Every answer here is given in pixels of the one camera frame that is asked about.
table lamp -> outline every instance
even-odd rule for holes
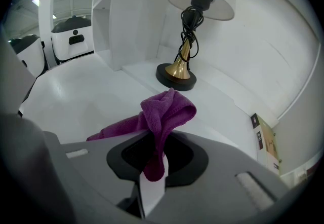
[[[191,90],[196,76],[190,71],[189,60],[199,52],[199,44],[195,31],[206,18],[215,20],[231,20],[234,18],[235,0],[169,0],[181,13],[182,44],[173,64],[160,64],[156,69],[156,78],[163,85],[178,91]],[[190,56],[190,49],[196,42],[197,52]]]

purple towel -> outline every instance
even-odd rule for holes
[[[173,88],[143,100],[141,107],[143,111],[137,116],[112,124],[88,137],[87,141],[150,129],[155,137],[155,152],[147,163],[144,174],[148,180],[158,181],[164,175],[163,149],[166,138],[174,128],[195,116],[196,107]]]

black lamp base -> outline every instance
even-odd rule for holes
[[[179,79],[167,73],[166,67],[170,64],[160,64],[156,68],[156,78],[160,83],[177,91],[189,91],[197,82],[196,76],[189,71],[189,79]]]

box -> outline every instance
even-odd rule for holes
[[[279,175],[278,153],[272,129],[256,113],[251,120],[256,135],[258,162]]]

tangled cable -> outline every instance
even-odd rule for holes
[[[188,25],[188,21],[186,21],[184,15],[192,16],[190,25]],[[196,7],[190,6],[181,13],[181,20],[182,20],[182,30],[183,30],[181,32],[182,45],[179,47],[178,54],[176,56],[175,61],[177,60],[178,56],[180,56],[183,61],[187,62],[187,69],[190,70],[189,60],[191,58],[194,58],[199,52],[199,43],[194,31],[196,31],[196,28],[198,28],[204,21],[203,12]],[[197,42],[197,52],[194,56],[190,56],[190,51],[189,51],[188,60],[184,59],[181,55],[181,51],[186,40],[189,40],[190,48],[192,48],[192,43],[195,40]]]

